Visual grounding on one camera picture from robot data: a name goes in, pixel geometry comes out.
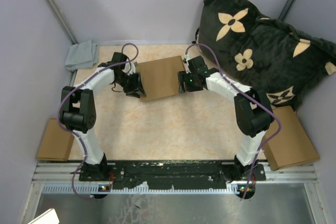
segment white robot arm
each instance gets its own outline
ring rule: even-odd
[[[94,96],[106,86],[113,83],[120,84],[126,95],[137,98],[145,95],[140,74],[135,72],[134,64],[119,65],[101,71],[106,66],[113,65],[116,62],[125,62],[126,60],[127,57],[122,53],[114,53],[111,61],[99,65],[93,75],[77,85],[83,85],[83,87],[75,91],[60,110],[60,122],[67,129],[75,132],[82,139],[86,147],[87,158],[83,164],[81,173],[83,179],[87,179],[86,181],[104,180],[108,177],[107,174],[109,173],[107,159],[99,146],[94,130],[96,121]],[[233,81],[228,77],[227,79],[231,83],[227,83],[223,80],[217,69],[207,68],[201,56],[188,61],[185,60],[185,63],[187,63],[187,71],[178,73],[180,93],[199,91],[205,88],[224,96],[234,104],[237,124],[243,133],[243,139],[235,157],[234,170],[229,166],[231,170],[228,173],[232,176],[225,177],[223,175],[222,177],[226,182],[237,180],[237,178],[245,178],[246,172],[252,168],[251,164],[265,135],[265,130],[268,129],[272,122],[272,117],[263,110],[258,108],[253,109],[249,100],[233,89],[230,84],[234,84],[243,93],[254,97],[254,99],[271,110],[266,94]],[[64,87],[62,90],[62,100],[74,88]],[[73,104],[78,102],[80,102],[80,108],[74,107]],[[83,153],[85,153],[78,136],[76,136],[76,140],[79,142]]]

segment cable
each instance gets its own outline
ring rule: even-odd
[[[254,173],[252,173],[252,186],[255,186],[256,183],[257,183],[256,176],[254,175]]]
[[[112,89],[111,89],[113,92],[115,92],[115,93],[122,93],[122,92],[123,92],[122,90],[121,90],[121,91],[114,90],[114,89],[116,88],[117,85],[116,85],[115,82],[114,82],[113,84],[114,84],[114,86],[113,86]]]
[[[110,186],[110,190],[112,189],[112,185],[114,184],[114,173],[109,173],[110,177],[109,177],[109,186]]]
[[[123,65],[123,64],[126,64],[126,63],[131,63],[132,61],[134,61],[138,55],[139,55],[139,49],[137,48],[137,46],[133,43],[126,43],[125,45],[122,46],[122,49],[121,49],[121,52],[123,52],[125,46],[127,45],[131,45],[133,47],[135,47],[135,49],[137,50],[137,53],[136,55],[134,56],[133,59],[129,60],[129,61],[124,61],[124,62],[120,62],[120,63],[116,63],[116,64],[113,64],[113,65],[110,65],[110,66],[107,66],[101,70],[99,70],[98,72],[95,72],[90,78],[88,78],[84,83],[82,83],[81,85],[75,87],[73,90],[71,90],[65,97],[64,99],[61,101],[61,104],[59,105],[58,107],[58,110],[57,110],[57,123],[58,123],[58,126],[66,131],[66,132],[69,132],[71,133],[72,135],[74,135],[75,137],[78,138],[80,144],[82,145],[83,147],[83,151],[84,151],[84,158],[82,160],[82,162],[79,164],[79,166],[76,168],[76,170],[74,171],[74,174],[72,176],[72,179],[71,179],[71,187],[72,187],[72,190],[73,190],[73,193],[75,193],[76,196],[78,196],[79,198],[81,199],[84,199],[84,200],[89,200],[89,199],[93,199],[93,198],[87,198],[87,197],[83,197],[81,196],[80,194],[78,194],[76,192],[76,189],[75,189],[75,176],[76,174],[78,173],[78,171],[81,169],[82,165],[85,163],[87,157],[88,157],[88,150],[86,149],[86,146],[85,146],[85,143],[83,141],[83,139],[80,137],[80,135],[72,130],[68,130],[67,128],[63,127],[63,125],[61,124],[60,120],[59,120],[59,117],[60,117],[60,111],[62,109],[62,107],[64,106],[65,102],[69,99],[69,97],[74,94],[77,90],[83,88],[86,84],[88,84],[94,77],[96,77],[97,75],[99,75],[100,73],[104,72],[105,70],[107,69],[110,69],[110,68],[113,68],[115,66],[120,66],[120,65]]]
[[[126,74],[128,74],[129,72],[131,72],[131,70],[132,70],[132,63],[130,62],[130,69],[127,71]],[[111,89],[113,92],[115,92],[115,93],[122,93],[123,92],[123,90],[121,90],[121,91],[115,90],[115,88],[116,88],[117,85],[116,85],[115,82],[113,84],[114,84],[114,86]]]
[[[233,83],[231,83],[227,78],[226,76],[223,74],[223,71],[221,69],[221,66],[219,65],[219,61],[217,59],[217,56],[215,54],[215,52],[207,45],[205,44],[201,44],[201,43],[195,43],[195,44],[192,44],[190,46],[187,47],[186,51],[185,51],[185,54],[187,55],[188,54],[188,51],[191,47],[193,46],[202,46],[202,47],[205,47],[207,48],[211,53],[212,55],[214,56],[214,59],[215,59],[215,62],[218,66],[218,70],[219,70],[219,74],[222,76],[222,78],[230,84],[231,87],[233,87],[237,92],[239,92],[241,95],[243,95],[245,98],[247,98],[248,100],[250,100],[251,102],[255,103],[257,106],[259,106],[260,108],[262,108],[264,111],[266,111],[268,114],[270,114],[278,123],[279,127],[278,127],[278,130],[272,135],[270,136],[269,138],[267,138],[263,143],[261,143],[258,147],[258,150],[257,150],[257,153],[253,159],[253,162],[252,162],[252,165],[251,165],[251,169],[248,173],[248,177],[247,177],[247,183],[246,183],[246,188],[248,188],[248,184],[251,180],[251,177],[252,177],[252,174],[253,174],[253,169],[254,169],[254,166],[256,164],[256,161],[257,161],[257,158],[258,158],[258,153],[259,151],[261,150],[261,148],[268,143],[268,141],[270,141],[273,137],[275,137],[280,131],[281,131],[281,128],[282,128],[282,125],[281,125],[281,122],[280,122],[280,119],[274,115],[269,109],[267,109],[265,106],[263,106],[261,103],[259,103],[258,101],[256,101],[255,99],[253,99],[252,97],[250,97],[249,95],[245,94],[244,92],[242,92],[242,90],[240,90],[239,88],[237,88]],[[245,198],[246,196],[246,193],[247,193],[247,190],[244,191],[244,194],[243,194],[243,199]]]

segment gray cloth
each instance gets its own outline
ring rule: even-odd
[[[98,62],[98,45],[92,39],[72,45],[69,49],[65,68],[73,71],[81,68],[92,68]]]

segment brown cardboard box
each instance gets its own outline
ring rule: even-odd
[[[319,160],[319,154],[311,144],[293,109],[290,106],[276,108],[274,114],[279,117],[282,130],[263,147],[271,170]],[[264,140],[277,129],[278,123],[274,121],[266,132]]]
[[[62,130],[56,118],[49,119],[36,159],[50,161],[67,161],[74,136]]]
[[[136,71],[141,74],[141,81],[146,97],[142,102],[169,97],[178,94],[178,72],[184,71],[181,56],[139,63]]]

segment floral pattern pillow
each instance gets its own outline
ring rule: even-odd
[[[296,109],[310,89],[336,72],[336,44],[266,17],[248,0],[204,0],[196,40],[215,51],[227,74],[263,88],[275,106]],[[213,60],[207,50],[203,54]]]

